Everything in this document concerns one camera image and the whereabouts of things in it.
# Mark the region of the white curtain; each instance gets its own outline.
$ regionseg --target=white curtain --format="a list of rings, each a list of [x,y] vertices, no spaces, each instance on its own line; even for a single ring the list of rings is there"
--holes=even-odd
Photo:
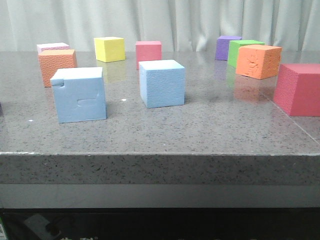
[[[0,0],[0,51],[64,42],[93,51],[96,37],[161,41],[167,51],[214,51],[220,35],[285,51],[320,51],[320,0]]]

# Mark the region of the green cube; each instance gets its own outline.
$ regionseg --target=green cube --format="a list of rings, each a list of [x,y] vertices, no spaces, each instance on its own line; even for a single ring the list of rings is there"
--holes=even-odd
[[[237,67],[239,48],[246,45],[260,44],[265,45],[263,41],[256,40],[232,40],[229,42],[228,64]]]

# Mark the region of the yellow cube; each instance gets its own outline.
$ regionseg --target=yellow cube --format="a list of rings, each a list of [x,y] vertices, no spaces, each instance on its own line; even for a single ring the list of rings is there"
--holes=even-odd
[[[108,36],[94,39],[95,58],[109,63],[126,59],[125,39],[122,37]]]

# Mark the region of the foam cube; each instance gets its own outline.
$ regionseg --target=foam cube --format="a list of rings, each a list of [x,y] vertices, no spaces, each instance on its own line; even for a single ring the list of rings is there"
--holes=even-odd
[[[122,37],[96,37],[94,49],[95,58],[105,63],[126,59],[125,39]]]
[[[239,48],[235,73],[254,79],[266,79],[278,75],[282,47],[247,45]]]
[[[38,55],[38,60],[45,87],[51,87],[50,79],[58,69],[77,67],[76,51],[74,49],[44,50]]]
[[[185,68],[175,60],[139,63],[140,95],[147,108],[185,104]]]
[[[57,42],[57,43],[45,43],[45,44],[37,44],[36,49],[38,54],[42,53],[44,50],[65,50],[70,49],[68,44],[64,42]]]
[[[229,43],[228,64],[236,68],[239,48],[253,44],[265,45],[264,42],[256,40],[231,40]]]
[[[320,64],[280,64],[273,101],[289,116],[320,117]]]
[[[229,43],[232,40],[241,40],[241,36],[220,36],[216,40],[215,60],[228,60]]]
[[[51,84],[59,123],[107,118],[102,67],[58,69]]]
[[[162,59],[160,41],[137,41],[135,43],[136,69],[139,70],[139,62]]]

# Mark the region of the cube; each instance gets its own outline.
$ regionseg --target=cube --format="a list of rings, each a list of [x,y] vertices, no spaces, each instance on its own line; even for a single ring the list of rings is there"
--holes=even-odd
[[[256,40],[231,40],[229,43],[228,64],[236,68],[239,48],[252,44],[265,45],[264,42]]]
[[[147,108],[185,104],[185,68],[175,60],[139,63],[140,95]]]
[[[235,73],[254,79],[266,79],[278,75],[282,47],[247,45],[239,48]]]
[[[95,58],[109,63],[126,59],[125,39],[122,37],[96,37],[94,39]]]
[[[59,123],[107,118],[102,67],[58,69],[51,84]]]
[[[44,50],[38,55],[38,60],[45,87],[51,87],[50,79],[58,69],[77,67],[76,51],[74,49]]]
[[[273,101],[289,116],[320,117],[320,64],[280,64]]]
[[[137,41],[135,43],[136,69],[139,70],[139,62],[162,59],[160,41]]]
[[[228,60],[229,43],[232,40],[241,40],[241,36],[220,36],[216,40],[215,60]]]
[[[42,53],[44,50],[65,50],[70,49],[70,46],[64,42],[57,43],[45,43],[45,44],[37,44],[36,49],[38,54]]]

